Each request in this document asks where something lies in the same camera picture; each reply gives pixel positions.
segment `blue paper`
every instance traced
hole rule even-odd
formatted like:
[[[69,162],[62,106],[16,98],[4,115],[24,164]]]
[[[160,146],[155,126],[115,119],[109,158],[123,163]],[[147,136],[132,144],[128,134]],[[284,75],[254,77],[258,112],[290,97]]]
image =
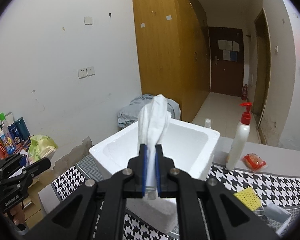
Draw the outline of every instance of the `blue paper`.
[[[230,52],[230,60],[231,61],[237,61],[238,56],[237,56],[237,52],[236,51],[231,51]]]

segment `fire extinguisher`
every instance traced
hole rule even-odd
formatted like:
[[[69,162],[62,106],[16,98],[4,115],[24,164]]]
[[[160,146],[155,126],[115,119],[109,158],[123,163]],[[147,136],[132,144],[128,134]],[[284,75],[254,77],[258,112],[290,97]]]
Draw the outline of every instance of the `fire extinguisher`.
[[[247,100],[248,99],[248,85],[247,84],[245,84],[243,86],[241,99],[242,100]]]

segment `wooden cabinet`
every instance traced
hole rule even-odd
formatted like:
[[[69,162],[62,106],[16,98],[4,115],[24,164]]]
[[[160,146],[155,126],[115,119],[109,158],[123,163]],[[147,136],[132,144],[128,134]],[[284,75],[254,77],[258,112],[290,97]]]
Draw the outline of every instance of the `wooden cabinet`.
[[[142,93],[175,100],[191,122],[210,89],[204,9],[198,0],[133,0],[133,10]]]

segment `red snack wrapper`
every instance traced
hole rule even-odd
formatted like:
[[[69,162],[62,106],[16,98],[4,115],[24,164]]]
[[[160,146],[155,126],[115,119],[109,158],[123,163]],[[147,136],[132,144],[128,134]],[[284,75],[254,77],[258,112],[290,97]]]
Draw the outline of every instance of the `red snack wrapper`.
[[[243,163],[253,172],[266,166],[266,162],[255,153],[249,153],[242,157]]]

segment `sponge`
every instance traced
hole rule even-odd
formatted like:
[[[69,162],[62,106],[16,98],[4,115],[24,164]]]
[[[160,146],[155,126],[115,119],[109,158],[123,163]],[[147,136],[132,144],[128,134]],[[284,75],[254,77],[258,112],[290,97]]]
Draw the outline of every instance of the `sponge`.
[[[251,211],[255,211],[258,207],[261,207],[260,198],[251,187],[234,193],[234,195]]]

